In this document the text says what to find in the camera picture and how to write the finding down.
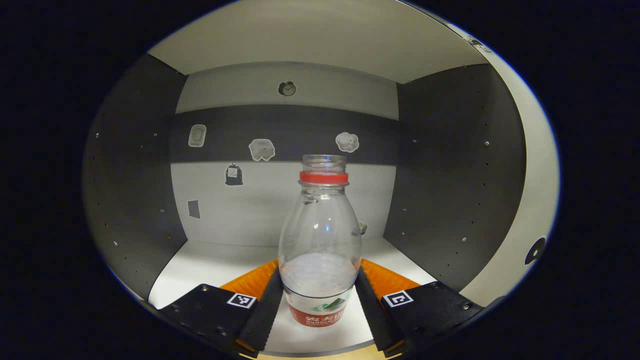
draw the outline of bottle label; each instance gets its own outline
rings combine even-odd
[[[311,327],[324,327],[340,320],[352,289],[353,286],[336,296],[317,298],[297,294],[285,286],[284,294],[297,322]]]

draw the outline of white panel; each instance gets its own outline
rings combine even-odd
[[[449,26],[462,36],[467,33]],[[525,142],[527,170],[520,207],[498,251],[484,269],[460,292],[487,306],[495,298],[508,294],[536,263],[524,265],[533,244],[548,238],[556,217],[560,192],[559,160],[551,126],[531,89],[500,56],[480,50],[509,88],[518,106]]]
[[[278,93],[283,80],[296,93]],[[322,106],[398,119],[396,82],[338,67],[310,63],[249,63],[189,75],[176,113],[218,106],[288,104]]]
[[[282,224],[300,194],[301,163],[241,161],[235,164],[243,172],[242,186],[225,185],[227,162],[171,164],[173,193],[187,239],[278,246]],[[364,238],[382,236],[396,167],[349,164],[347,172],[351,184],[346,194],[358,220],[369,226]],[[190,200],[198,200],[200,219],[189,216],[187,201]]]
[[[176,31],[149,53],[183,74],[299,61],[405,83],[486,63],[438,21],[395,0],[241,0]]]
[[[435,279],[382,237],[363,241],[363,257],[419,284]],[[199,284],[221,286],[278,257],[277,247],[243,247],[189,240],[174,255],[154,283],[149,303],[158,309],[171,304]],[[311,328],[293,320],[286,300],[280,308],[265,348],[268,352],[309,353],[336,350],[373,339],[355,290],[335,325]]]

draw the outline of clear plastic bottle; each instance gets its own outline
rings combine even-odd
[[[293,318],[311,327],[337,322],[360,260],[360,226],[344,194],[346,158],[304,155],[300,196],[285,222],[278,268]]]

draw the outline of white ceiling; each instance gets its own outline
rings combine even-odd
[[[184,26],[149,54],[183,74],[299,61],[398,83],[487,62],[449,28],[396,0],[240,0]]]

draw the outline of white floor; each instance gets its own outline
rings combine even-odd
[[[419,284],[435,279],[384,238],[363,241],[363,257]],[[187,241],[164,268],[151,289],[149,303],[160,309],[199,284],[221,286],[278,257],[277,247],[245,247]],[[371,341],[373,336],[352,290],[342,319],[335,325],[311,328],[293,320],[286,300],[273,323],[265,352],[301,354],[326,352]]]

